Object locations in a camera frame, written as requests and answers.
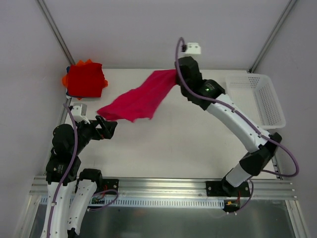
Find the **magenta t shirt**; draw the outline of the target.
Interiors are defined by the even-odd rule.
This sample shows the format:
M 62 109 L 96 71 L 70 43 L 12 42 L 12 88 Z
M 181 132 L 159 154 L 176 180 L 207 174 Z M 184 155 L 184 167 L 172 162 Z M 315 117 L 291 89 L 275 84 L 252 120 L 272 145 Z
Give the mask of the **magenta t shirt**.
M 111 104 L 97 110 L 97 114 L 109 121 L 125 119 L 152 119 L 157 108 L 176 85 L 175 69 L 155 70 L 141 84 L 118 96 Z

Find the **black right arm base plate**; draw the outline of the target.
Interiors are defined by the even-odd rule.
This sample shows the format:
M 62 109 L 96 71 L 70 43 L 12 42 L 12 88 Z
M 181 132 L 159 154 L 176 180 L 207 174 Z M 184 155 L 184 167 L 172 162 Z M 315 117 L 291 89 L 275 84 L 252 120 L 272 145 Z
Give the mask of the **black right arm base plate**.
M 238 187 L 233 187 L 225 179 L 205 181 L 206 194 L 208 197 L 250 197 L 250 187 L 247 181 Z

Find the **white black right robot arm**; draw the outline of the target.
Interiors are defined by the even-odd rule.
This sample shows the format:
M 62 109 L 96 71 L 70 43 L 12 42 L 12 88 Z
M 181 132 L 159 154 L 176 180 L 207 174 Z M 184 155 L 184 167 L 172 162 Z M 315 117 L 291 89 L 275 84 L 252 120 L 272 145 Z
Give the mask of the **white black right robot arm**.
M 192 57 L 176 59 L 176 83 L 187 100 L 220 120 L 244 145 L 247 153 L 221 180 L 220 191 L 231 197 L 247 179 L 258 176 L 277 151 L 282 137 L 270 134 L 251 121 L 232 102 L 225 89 L 212 79 L 203 79 Z

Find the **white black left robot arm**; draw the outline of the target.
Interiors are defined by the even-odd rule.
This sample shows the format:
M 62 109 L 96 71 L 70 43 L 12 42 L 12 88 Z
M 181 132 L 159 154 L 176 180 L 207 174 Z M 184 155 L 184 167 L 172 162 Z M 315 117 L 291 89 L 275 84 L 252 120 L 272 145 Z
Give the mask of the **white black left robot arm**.
M 90 122 L 61 124 L 53 131 L 51 156 L 46 166 L 48 201 L 41 237 L 77 238 L 93 197 L 118 197 L 105 185 L 101 170 L 79 171 L 79 154 L 92 140 L 112 139 L 117 122 L 101 116 Z

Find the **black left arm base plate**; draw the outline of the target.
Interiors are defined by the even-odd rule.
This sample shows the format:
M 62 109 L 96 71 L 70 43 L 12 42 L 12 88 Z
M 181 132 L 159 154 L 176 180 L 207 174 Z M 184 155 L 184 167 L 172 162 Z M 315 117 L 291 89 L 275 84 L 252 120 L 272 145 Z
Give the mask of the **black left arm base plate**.
M 118 191 L 119 188 L 119 179 L 114 178 L 103 178 L 99 182 L 97 182 L 97 189 L 94 193 L 99 193 L 98 196 L 106 196 L 106 195 L 116 195 L 114 191 Z

